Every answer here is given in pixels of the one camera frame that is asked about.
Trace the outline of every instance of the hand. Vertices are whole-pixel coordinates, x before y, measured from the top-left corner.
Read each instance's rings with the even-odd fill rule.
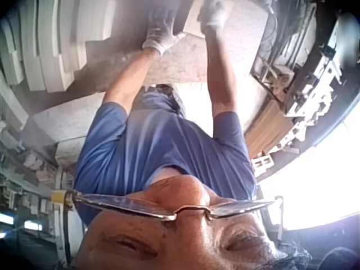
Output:
[[[154,48],[160,55],[174,46],[185,34],[173,35],[176,12],[166,7],[158,7],[151,11],[148,18],[146,41],[142,48]]]
[[[207,28],[222,30],[226,22],[227,14],[220,1],[205,0],[199,14],[201,32],[205,34]]]

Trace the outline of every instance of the nose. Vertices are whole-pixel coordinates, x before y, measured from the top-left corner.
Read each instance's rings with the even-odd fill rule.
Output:
[[[209,192],[191,175],[179,175],[156,182],[146,190],[146,197],[172,211],[184,205],[210,205]]]

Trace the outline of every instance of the cable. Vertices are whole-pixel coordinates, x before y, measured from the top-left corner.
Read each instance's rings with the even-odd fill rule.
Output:
[[[278,27],[277,17],[276,17],[276,15],[275,15],[274,13],[271,13],[271,14],[272,14],[273,17],[274,17],[275,26],[274,26],[271,34],[261,40],[261,42],[260,42],[261,44],[267,42],[267,41],[268,41],[269,39],[271,39],[275,34],[277,34],[277,27]]]

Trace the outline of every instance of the blue shirt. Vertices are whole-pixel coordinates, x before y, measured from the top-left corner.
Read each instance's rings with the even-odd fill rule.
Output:
[[[211,138],[175,113],[135,110],[127,117],[113,102],[96,113],[78,160],[75,189],[124,196],[146,189],[165,167],[195,176],[222,197],[241,200],[255,195],[256,181],[236,113],[216,116]],[[98,213],[77,208],[85,224]]]

